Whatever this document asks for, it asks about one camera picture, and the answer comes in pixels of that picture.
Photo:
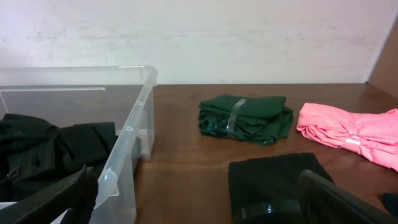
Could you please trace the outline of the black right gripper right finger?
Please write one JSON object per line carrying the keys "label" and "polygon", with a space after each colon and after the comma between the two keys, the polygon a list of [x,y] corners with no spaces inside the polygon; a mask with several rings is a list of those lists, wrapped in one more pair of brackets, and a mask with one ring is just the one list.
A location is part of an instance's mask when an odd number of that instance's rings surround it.
{"label": "black right gripper right finger", "polygon": [[318,174],[303,170],[298,201],[307,223],[397,224],[397,217],[355,197]]}

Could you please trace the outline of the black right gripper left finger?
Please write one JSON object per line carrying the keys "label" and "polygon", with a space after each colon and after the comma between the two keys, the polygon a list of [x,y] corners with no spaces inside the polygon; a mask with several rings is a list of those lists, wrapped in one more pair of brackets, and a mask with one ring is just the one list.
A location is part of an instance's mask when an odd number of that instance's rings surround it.
{"label": "black right gripper left finger", "polygon": [[52,223],[63,215],[61,224],[90,222],[99,191],[92,167],[73,175],[1,210],[1,224]]}

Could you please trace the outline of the dark green garment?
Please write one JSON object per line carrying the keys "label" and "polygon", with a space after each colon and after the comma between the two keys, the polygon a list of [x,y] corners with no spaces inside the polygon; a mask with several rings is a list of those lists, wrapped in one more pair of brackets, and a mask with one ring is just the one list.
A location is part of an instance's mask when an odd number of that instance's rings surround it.
{"label": "dark green garment", "polygon": [[289,136],[294,111],[284,96],[249,98],[220,95],[202,101],[198,115],[200,132],[214,138],[247,141],[261,146]]}

